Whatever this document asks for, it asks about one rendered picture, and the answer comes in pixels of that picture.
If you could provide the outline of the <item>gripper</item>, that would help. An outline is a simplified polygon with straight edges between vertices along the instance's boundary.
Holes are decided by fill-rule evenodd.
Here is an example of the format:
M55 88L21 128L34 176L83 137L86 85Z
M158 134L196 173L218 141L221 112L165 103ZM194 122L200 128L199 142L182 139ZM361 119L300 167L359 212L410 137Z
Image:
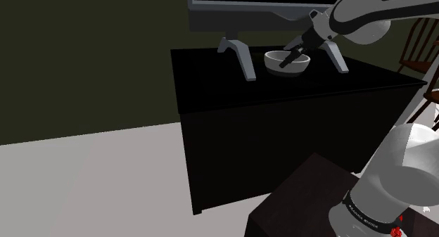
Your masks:
M290 50L290 53L285 57L285 59L279 64L280 68L286 67L288 64L298 61L302 62L300 58L306 51L311 51L319 48L323 43L324 39L319 36L313 26L311 26L307 31L301 35L301 43Z

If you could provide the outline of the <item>white bowl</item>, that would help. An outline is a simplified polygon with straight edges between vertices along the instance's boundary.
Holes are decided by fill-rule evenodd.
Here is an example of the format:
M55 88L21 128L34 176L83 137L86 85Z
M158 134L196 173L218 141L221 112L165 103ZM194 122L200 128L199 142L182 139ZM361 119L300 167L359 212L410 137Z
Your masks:
M281 77L297 77L301 75L310 63L310 57L303 54L285 67L280 64L290 54L290 51L268 51L264 54L267 71Z

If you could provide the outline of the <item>grey television with legs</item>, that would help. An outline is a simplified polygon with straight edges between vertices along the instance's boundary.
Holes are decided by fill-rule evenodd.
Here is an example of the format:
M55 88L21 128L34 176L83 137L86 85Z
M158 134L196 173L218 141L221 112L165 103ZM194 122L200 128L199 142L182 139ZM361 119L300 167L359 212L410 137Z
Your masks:
M303 31L312 25L309 12L324 12L336 0L187 0L189 29L224 32L217 51L235 51L243 76L256 80L248 45L238 39L243 31Z

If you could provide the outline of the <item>black cabinet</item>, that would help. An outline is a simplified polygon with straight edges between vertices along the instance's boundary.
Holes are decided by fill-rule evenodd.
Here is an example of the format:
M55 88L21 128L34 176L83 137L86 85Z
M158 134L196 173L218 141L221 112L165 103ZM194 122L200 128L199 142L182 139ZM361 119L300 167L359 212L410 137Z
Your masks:
M247 81L235 52L170 52L194 214L272 192L311 154L349 172L367 164L424 81L322 49L295 77L271 74L267 47L250 50Z

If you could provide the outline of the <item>brown wooden chair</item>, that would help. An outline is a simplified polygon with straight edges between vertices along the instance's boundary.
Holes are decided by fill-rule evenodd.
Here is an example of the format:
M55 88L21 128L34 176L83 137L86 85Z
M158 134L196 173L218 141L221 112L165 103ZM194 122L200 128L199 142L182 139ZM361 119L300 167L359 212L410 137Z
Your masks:
M421 73L428 82L426 89L415 94L396 125L413 123L427 107L439 104L439 89L434 89L439 82L439 20L418 18L409 31L405 47L399 60L400 67Z

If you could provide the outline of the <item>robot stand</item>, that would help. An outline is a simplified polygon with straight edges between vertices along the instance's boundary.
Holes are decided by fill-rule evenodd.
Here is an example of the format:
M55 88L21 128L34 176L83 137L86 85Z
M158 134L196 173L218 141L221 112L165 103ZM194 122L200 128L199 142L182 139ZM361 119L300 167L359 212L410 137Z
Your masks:
M336 237L329 210L358 180L314 153L249 214L244 237Z

